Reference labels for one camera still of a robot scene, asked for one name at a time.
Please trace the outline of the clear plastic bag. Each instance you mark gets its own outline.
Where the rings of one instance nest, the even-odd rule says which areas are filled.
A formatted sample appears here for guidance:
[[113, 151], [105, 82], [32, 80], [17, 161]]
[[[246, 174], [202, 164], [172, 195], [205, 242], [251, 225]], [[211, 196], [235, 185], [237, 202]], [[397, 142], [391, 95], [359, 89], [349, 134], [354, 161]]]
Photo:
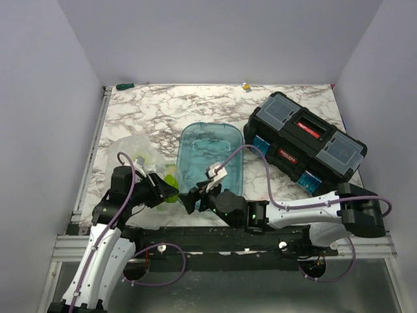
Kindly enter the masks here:
[[[108, 147], [105, 189], [110, 187], [111, 174], [114, 168], [121, 164], [117, 160], [117, 153], [119, 152], [126, 153], [133, 162], [137, 157], [143, 157], [146, 165], [149, 165], [151, 168], [150, 172], [154, 171], [157, 174], [161, 172], [166, 164], [174, 164], [153, 147], [149, 137], [146, 135], [132, 135], [121, 138]], [[157, 230], [167, 225], [168, 210], [173, 207], [174, 204], [164, 205], [164, 203], [152, 209], [142, 205], [138, 208], [135, 207], [133, 209], [134, 215], [128, 220], [128, 225], [148, 230]]]

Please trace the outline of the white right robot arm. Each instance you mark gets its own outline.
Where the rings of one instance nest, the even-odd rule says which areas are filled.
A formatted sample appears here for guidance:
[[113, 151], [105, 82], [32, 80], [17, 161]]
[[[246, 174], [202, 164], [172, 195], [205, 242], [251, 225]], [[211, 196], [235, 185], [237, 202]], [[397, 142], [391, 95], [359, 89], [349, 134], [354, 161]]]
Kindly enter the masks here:
[[199, 204], [199, 211], [210, 210], [231, 228], [253, 234], [307, 224], [308, 233], [299, 242], [301, 251], [309, 256], [344, 237], [380, 238], [386, 234], [380, 198], [350, 183], [342, 183], [321, 196], [278, 205], [268, 200], [247, 200], [221, 187], [193, 187], [179, 199], [188, 214]]

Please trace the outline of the green fake fruit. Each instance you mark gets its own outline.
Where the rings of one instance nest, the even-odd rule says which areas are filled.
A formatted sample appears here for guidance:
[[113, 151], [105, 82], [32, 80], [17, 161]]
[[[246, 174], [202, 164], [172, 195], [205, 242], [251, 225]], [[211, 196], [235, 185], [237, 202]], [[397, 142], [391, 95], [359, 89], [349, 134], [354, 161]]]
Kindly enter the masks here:
[[169, 187], [168, 196], [164, 200], [164, 205], [176, 203], [179, 199], [180, 170], [175, 164], [166, 164], [158, 174]]

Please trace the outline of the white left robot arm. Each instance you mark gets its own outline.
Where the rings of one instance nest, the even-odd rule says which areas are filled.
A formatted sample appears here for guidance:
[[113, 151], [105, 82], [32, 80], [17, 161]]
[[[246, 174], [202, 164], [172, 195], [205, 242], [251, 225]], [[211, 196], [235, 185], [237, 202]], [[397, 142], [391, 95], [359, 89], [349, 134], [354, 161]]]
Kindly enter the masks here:
[[76, 274], [62, 299], [51, 303], [48, 312], [106, 312], [128, 260], [140, 256], [145, 248], [142, 238], [123, 232], [132, 209], [156, 207], [178, 193], [177, 187], [157, 173], [117, 166], [110, 188], [93, 209], [93, 225]]

